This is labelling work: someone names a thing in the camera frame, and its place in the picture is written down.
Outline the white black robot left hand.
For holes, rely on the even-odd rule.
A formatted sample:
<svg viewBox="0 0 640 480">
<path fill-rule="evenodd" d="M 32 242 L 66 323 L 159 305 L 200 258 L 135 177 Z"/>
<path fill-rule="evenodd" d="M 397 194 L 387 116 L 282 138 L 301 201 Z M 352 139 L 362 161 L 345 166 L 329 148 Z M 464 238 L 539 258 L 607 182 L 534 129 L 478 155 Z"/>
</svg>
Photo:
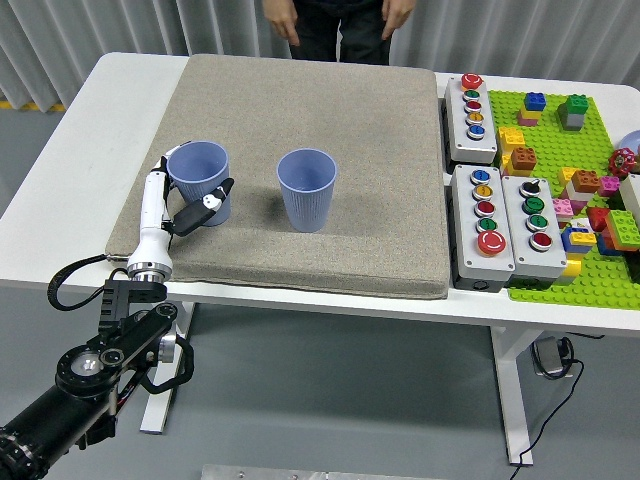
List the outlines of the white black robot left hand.
<svg viewBox="0 0 640 480">
<path fill-rule="evenodd" d="M 129 257 L 128 276 L 169 280 L 172 237 L 224 223 L 231 213 L 233 184 L 228 153 L 217 143 L 188 141 L 162 155 L 144 181 L 139 243 Z"/>
</svg>

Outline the person's right hand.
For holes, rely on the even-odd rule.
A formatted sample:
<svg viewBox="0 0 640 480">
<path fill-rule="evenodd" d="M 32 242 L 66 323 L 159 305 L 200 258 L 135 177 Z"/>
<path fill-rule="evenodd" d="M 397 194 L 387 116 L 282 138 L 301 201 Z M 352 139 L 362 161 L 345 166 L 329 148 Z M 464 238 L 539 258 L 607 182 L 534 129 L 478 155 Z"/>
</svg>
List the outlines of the person's right hand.
<svg viewBox="0 0 640 480">
<path fill-rule="evenodd" d="M 300 45 L 296 30 L 297 11 L 292 0 L 263 0 L 263 13 L 274 32 L 290 46 Z"/>
</svg>

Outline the person's left hand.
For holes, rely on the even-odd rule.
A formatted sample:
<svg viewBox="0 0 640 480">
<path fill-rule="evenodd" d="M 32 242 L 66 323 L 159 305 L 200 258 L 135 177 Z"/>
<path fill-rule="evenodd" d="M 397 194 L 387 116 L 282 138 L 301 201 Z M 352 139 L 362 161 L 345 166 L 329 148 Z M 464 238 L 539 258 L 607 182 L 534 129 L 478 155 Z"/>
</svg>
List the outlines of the person's left hand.
<svg viewBox="0 0 640 480">
<path fill-rule="evenodd" d="M 415 9 L 416 0 L 384 0 L 382 3 L 382 19 L 384 28 L 381 38 L 389 40 L 393 33 L 400 29 Z"/>
</svg>

